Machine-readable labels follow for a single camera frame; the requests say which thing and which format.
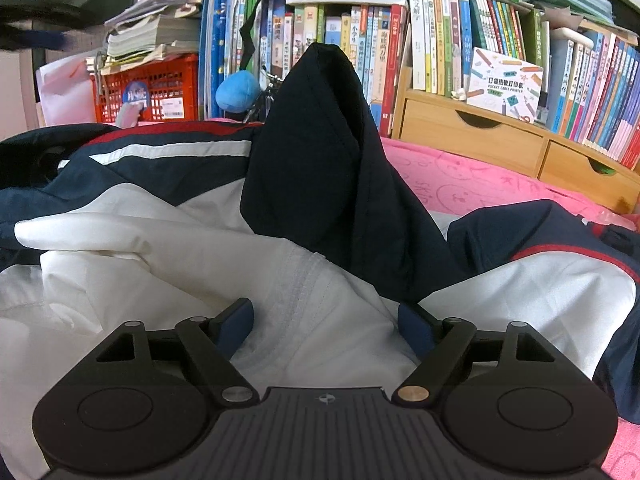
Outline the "red plastic crate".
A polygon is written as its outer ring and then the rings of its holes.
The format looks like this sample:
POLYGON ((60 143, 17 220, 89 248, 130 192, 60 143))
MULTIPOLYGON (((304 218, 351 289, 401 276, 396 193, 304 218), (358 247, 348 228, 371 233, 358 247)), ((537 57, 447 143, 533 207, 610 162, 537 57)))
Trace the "red plastic crate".
POLYGON ((95 57, 96 54, 86 58, 86 66, 99 122, 118 122, 125 107, 130 107, 142 122, 190 120, 198 116, 198 53, 177 55, 106 76, 94 71, 95 57))

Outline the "stack of papers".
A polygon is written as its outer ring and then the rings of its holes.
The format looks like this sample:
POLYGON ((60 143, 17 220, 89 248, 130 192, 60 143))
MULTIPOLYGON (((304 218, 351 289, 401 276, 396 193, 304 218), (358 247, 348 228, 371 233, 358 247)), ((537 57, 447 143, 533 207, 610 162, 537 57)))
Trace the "stack of papers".
POLYGON ((186 0, 138 0, 104 27, 105 44, 93 61, 102 76, 200 50, 200 8, 186 0))

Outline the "small blue plush ball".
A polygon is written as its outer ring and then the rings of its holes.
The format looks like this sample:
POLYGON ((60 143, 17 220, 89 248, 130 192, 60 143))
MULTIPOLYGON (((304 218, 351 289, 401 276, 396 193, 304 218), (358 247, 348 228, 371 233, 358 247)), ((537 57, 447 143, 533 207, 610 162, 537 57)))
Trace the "small blue plush ball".
POLYGON ((247 70, 239 70, 224 80, 215 98, 224 112, 240 114, 247 112, 261 93, 258 79, 247 70))

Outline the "wooden drawer shelf organizer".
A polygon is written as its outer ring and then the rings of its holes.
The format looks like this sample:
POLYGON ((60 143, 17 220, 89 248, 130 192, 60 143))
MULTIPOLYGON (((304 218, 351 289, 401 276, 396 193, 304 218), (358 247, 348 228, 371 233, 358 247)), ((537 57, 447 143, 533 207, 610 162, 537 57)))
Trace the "wooden drawer shelf organizer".
POLYGON ((544 128, 411 88, 400 70, 392 137, 506 168, 578 192, 616 212, 639 203, 639 175, 544 128))

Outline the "white label printer box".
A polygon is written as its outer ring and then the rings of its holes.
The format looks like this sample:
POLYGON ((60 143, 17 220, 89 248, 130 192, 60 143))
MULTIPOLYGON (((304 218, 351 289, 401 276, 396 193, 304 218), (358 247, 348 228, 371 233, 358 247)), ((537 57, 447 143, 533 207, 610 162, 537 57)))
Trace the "white label printer box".
POLYGON ((544 70, 510 56, 475 48, 465 103, 532 124, 544 70))

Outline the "navy white red jacket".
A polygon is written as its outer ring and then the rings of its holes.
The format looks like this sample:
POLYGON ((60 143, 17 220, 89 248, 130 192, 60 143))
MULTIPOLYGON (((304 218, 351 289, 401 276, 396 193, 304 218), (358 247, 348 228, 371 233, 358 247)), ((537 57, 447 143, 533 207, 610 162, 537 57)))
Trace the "navy white red jacket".
POLYGON ((552 200, 454 218, 383 151, 360 82, 316 44, 261 125, 32 130, 1 144, 1 474, 47 469, 30 418, 118 324, 165 328, 245 296, 260 384, 390 385, 402 302, 539 330, 639 419, 639 237, 552 200))

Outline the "pink patterned bed sheet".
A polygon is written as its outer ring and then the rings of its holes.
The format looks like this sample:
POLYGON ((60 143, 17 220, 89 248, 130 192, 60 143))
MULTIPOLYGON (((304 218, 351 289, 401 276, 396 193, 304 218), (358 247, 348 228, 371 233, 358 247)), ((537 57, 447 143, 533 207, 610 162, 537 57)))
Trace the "pink patterned bed sheet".
MULTIPOLYGON (((168 124, 144 124, 142 133, 178 133, 185 139, 186 132, 195 131, 192 126, 206 126, 212 132, 228 136, 235 128, 231 122, 168 122, 168 124)), ((399 171, 418 196, 424 207, 438 214, 453 214, 461 217, 473 210, 489 206, 502 206, 529 202, 530 200, 553 200, 572 214, 586 220, 631 226, 627 219, 610 214, 579 193, 543 184, 534 178, 517 172, 478 162, 459 155, 449 154, 434 148, 424 148, 401 141, 381 138, 386 158, 399 171)), ((605 471, 613 479, 639 479, 639 425, 623 418, 618 422, 617 434, 604 462, 605 471)))

